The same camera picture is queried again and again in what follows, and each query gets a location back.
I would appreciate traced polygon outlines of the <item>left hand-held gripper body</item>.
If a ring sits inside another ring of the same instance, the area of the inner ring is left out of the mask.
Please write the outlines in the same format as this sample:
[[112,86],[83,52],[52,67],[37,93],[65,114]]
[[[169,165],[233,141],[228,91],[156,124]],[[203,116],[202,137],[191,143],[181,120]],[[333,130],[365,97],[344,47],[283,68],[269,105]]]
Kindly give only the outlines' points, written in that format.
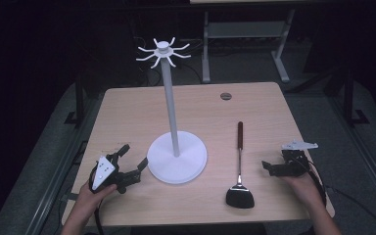
[[117,191],[124,194],[128,186],[141,181],[141,169],[136,168],[130,172],[120,172],[118,159],[121,154],[102,156],[93,167],[89,176],[89,189],[96,193],[110,185],[116,185]]

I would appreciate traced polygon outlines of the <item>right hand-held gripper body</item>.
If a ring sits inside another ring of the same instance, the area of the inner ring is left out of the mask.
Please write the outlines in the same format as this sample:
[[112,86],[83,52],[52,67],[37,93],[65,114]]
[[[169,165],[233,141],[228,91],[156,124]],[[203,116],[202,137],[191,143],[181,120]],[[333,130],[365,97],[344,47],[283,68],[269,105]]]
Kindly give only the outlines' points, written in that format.
[[290,150],[292,152],[292,160],[289,164],[285,161],[283,164],[274,166],[274,176],[301,176],[309,171],[309,162],[305,154],[305,150],[316,149],[316,143],[308,143],[304,141],[293,140],[290,143],[283,144],[283,150]]

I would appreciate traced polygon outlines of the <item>person's right hand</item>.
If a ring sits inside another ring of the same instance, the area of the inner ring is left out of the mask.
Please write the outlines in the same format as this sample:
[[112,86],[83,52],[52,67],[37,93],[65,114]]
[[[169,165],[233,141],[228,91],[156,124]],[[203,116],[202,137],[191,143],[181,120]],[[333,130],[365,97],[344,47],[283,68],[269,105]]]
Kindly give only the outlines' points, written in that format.
[[322,198],[315,186],[313,179],[308,173],[298,177],[285,176],[282,177],[294,191],[298,199],[308,208],[324,208]]

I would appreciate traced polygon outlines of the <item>person's left hand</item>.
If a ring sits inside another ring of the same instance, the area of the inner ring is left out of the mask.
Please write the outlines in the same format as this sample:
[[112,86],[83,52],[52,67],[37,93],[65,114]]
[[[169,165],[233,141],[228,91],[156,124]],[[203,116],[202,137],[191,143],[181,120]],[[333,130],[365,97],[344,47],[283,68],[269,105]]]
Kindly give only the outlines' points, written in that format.
[[81,215],[90,215],[98,207],[98,205],[109,195],[115,192],[116,185],[105,187],[99,192],[93,193],[88,183],[84,183],[79,191],[74,209]]

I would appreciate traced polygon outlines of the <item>black metal stand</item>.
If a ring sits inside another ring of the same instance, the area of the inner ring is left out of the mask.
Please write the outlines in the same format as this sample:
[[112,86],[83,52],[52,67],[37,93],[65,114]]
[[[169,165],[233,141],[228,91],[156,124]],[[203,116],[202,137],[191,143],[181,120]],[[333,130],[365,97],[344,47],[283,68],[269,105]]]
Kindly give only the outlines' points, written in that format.
[[79,127],[84,118],[84,94],[81,76],[78,75],[74,83],[75,91],[75,111],[69,112],[65,119],[65,124],[74,124],[75,127]]
[[368,124],[369,120],[362,110],[355,110],[353,108],[353,75],[350,70],[347,72],[344,85],[344,118],[348,125],[355,126],[356,124]]

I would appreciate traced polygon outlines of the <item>white hook stand rack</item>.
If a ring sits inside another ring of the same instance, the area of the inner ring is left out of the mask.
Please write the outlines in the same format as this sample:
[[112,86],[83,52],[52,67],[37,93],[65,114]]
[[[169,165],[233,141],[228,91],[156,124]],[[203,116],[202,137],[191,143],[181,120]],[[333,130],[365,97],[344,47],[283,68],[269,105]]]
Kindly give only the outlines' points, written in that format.
[[155,58],[152,69],[157,65],[161,66],[169,122],[169,132],[158,137],[148,149],[148,168],[161,182],[180,185],[194,180],[203,172],[208,161],[208,152],[205,143],[197,135],[177,128],[170,71],[171,67],[175,68],[175,64],[171,57],[187,59],[190,55],[178,54],[178,51],[186,49],[188,44],[174,47],[174,40],[174,37],[170,41],[158,41],[154,38],[155,49],[139,47],[142,52],[149,53],[149,56],[139,58],[139,61]]

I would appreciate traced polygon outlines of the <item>grey metal floor rail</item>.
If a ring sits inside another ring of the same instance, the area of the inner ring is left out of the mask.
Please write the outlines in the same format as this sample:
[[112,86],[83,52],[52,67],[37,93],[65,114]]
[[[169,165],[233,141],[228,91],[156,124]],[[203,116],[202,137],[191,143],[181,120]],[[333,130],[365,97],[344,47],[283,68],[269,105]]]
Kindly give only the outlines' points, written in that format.
[[369,151],[369,149],[364,144],[361,137],[355,130],[355,126],[350,122],[346,121],[344,117],[344,109],[341,107],[340,103],[335,98],[331,97],[328,97],[327,100],[330,106],[332,107],[332,110],[334,111],[335,115],[338,117],[338,120],[343,126],[344,130],[350,136],[352,143],[356,147],[358,154],[360,155],[365,164],[368,174],[370,175],[373,183],[376,186],[376,161],[374,160],[372,153]]
[[90,136],[101,101],[84,100],[81,123],[65,123],[75,102],[62,101],[25,165],[24,195],[31,200],[31,216],[22,235],[39,235],[64,185],[81,143]]

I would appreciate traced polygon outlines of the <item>white metal desk frame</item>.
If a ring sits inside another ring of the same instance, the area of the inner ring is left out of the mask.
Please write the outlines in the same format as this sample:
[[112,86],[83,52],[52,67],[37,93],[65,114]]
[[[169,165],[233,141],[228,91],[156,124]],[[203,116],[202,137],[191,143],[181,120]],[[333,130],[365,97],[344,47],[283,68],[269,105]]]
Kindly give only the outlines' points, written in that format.
[[214,23],[209,21],[209,13],[205,12],[202,54],[202,82],[210,83],[209,40],[226,38],[279,38],[276,50],[271,52],[271,57],[283,83],[288,83],[290,77],[282,62],[282,53],[292,26],[295,9],[288,11],[284,21],[272,22],[228,22]]

